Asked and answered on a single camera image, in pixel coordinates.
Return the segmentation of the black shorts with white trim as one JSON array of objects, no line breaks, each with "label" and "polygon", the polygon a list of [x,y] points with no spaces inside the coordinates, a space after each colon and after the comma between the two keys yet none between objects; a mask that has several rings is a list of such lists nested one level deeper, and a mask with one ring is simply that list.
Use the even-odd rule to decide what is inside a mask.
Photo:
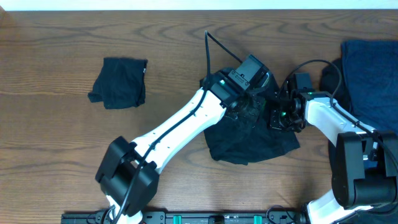
[{"label": "black shorts with white trim", "polygon": [[[279,87],[272,77],[272,96]],[[300,147],[294,132],[269,127],[269,116],[260,120],[232,120],[225,115],[204,130],[212,159],[247,165],[283,156]]]}]

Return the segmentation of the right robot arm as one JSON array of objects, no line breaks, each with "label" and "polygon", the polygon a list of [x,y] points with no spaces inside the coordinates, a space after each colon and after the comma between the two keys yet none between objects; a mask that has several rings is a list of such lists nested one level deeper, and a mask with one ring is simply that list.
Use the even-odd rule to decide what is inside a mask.
[{"label": "right robot arm", "polygon": [[364,124],[333,95],[310,86],[271,93],[271,127],[316,127],[335,147],[331,190],[307,203],[297,223],[342,223],[355,215],[397,212],[397,135]]}]

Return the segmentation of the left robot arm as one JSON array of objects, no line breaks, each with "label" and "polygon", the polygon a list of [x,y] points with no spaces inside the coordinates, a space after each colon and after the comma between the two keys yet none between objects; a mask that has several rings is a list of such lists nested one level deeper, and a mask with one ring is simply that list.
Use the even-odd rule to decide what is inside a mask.
[{"label": "left robot arm", "polygon": [[268,86],[269,72],[219,71],[203,79],[193,98],[152,131],[127,141],[116,138],[95,175],[110,204],[111,223],[139,223],[142,209],[157,193],[165,166],[205,129],[218,123],[229,108],[251,99]]}]

